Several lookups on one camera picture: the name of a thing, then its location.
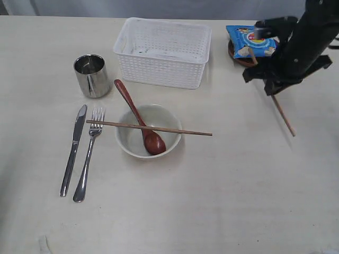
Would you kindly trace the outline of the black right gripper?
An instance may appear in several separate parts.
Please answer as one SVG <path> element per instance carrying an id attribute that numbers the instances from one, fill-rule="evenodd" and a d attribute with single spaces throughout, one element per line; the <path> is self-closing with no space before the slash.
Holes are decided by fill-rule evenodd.
<path id="1" fill-rule="evenodd" d="M 246 83 L 264 80 L 267 96 L 276 95 L 289 86 L 301 83 L 306 77 L 332 64 L 323 51 L 333 41 L 331 34 L 293 34 L 281 51 L 265 65 L 256 65 L 243 71 Z"/>

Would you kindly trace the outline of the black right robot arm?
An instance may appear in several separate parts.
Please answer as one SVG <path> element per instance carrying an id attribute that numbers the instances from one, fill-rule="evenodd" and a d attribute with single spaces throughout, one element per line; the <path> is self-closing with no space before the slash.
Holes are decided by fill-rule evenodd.
<path id="1" fill-rule="evenodd" d="M 332 64 L 323 52 L 338 35 L 338 1 L 306 1 L 300 19 L 257 21 L 254 34 L 257 39 L 277 37 L 279 43 L 271 56 L 244 70 L 244 81 L 261 79 L 266 95 L 276 95 Z"/>

